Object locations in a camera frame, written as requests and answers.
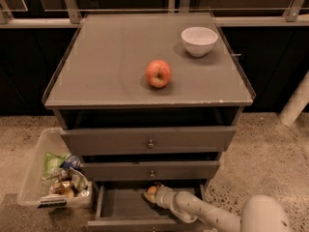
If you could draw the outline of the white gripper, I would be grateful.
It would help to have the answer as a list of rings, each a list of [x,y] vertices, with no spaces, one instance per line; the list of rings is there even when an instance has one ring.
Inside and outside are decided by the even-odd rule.
[[[144,197],[151,203],[157,204],[163,209],[174,210],[175,209],[175,196],[176,192],[164,186],[162,183],[156,182],[154,186],[157,189],[156,194],[144,192]]]

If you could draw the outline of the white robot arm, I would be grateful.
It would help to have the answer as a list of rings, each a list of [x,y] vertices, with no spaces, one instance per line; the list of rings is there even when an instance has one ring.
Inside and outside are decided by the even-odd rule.
[[[292,232],[283,207],[275,199],[262,194],[250,197],[239,216],[212,206],[190,192],[175,191],[163,184],[148,188],[144,196],[182,222],[200,220],[220,232]]]

